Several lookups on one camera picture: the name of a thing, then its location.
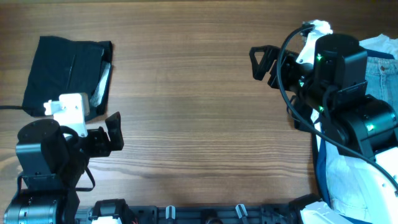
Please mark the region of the black shorts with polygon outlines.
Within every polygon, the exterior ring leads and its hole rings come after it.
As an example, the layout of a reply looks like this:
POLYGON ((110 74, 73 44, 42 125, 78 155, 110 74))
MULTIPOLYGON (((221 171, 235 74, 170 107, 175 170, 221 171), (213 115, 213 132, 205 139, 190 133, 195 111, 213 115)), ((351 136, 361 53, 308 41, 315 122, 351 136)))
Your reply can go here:
POLYGON ((34 55, 22 107, 30 116, 43 116, 44 103, 62 94, 85 93, 87 121, 105 114, 108 104, 113 44, 41 36, 34 55))

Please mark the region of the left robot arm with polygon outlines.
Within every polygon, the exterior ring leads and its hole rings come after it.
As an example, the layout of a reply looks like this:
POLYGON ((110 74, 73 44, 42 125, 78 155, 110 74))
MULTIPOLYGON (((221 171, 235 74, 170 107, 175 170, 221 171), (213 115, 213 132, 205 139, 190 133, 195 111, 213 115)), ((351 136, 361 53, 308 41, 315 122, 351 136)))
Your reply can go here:
POLYGON ((121 114, 105 120, 106 127, 90 129, 85 137, 54 119, 25 125, 17 135, 16 155, 22 166, 17 191, 7 207, 4 223, 74 223, 80 199, 78 187, 94 157, 108 157, 124 147, 121 114))

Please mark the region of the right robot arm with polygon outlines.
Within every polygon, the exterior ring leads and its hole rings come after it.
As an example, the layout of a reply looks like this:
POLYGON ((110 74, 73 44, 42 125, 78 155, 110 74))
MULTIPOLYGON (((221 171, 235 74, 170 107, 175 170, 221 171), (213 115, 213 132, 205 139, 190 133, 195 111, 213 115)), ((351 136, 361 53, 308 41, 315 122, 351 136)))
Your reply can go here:
POLYGON ((318 191, 339 223, 397 222, 397 112, 368 90, 370 60, 345 34, 249 51, 252 75, 280 90, 295 127, 313 136, 318 191))

